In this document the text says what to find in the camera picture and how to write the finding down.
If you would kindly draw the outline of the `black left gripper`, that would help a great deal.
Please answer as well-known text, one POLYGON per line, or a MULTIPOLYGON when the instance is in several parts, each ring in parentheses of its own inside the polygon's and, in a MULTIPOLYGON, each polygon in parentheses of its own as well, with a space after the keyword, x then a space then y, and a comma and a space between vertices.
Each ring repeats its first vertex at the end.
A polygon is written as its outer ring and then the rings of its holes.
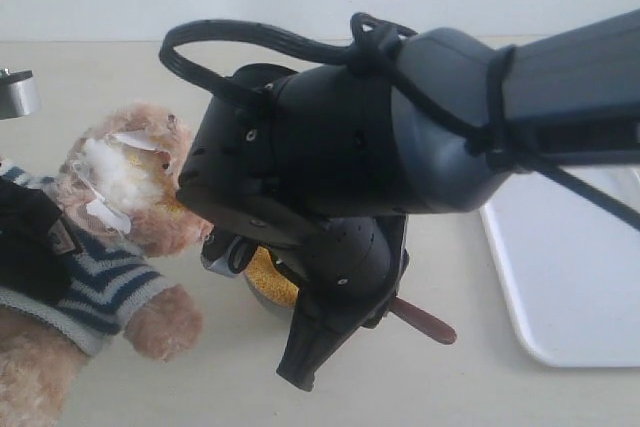
POLYGON ((40 189, 1 182, 1 286, 54 305, 70 287, 70 274, 49 233, 61 210, 40 189))

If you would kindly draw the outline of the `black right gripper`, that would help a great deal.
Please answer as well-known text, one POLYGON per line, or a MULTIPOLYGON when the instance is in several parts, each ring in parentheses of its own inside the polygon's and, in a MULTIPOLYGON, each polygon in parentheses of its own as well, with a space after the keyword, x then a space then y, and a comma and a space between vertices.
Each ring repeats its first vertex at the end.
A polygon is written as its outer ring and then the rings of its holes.
POLYGON ((269 249, 300 291, 382 298, 365 326, 377 324, 402 266, 391 226, 415 205, 391 84, 344 67, 273 64, 230 76, 195 69, 186 79, 211 102, 179 177, 180 202, 269 249))

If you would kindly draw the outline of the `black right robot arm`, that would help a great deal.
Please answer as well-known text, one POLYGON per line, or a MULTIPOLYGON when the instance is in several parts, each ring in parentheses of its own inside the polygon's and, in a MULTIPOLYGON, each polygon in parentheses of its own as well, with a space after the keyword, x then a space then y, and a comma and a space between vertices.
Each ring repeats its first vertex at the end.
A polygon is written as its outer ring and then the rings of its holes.
POLYGON ((408 218, 477 209, 536 172, 630 226, 638 213, 571 174, 639 160, 639 15, 492 48, 366 12, 324 44, 258 22, 171 29, 159 51, 211 100, 177 197, 213 223, 208 265, 263 247, 298 290, 277 373, 303 391, 388 313, 455 331, 399 298, 408 218))

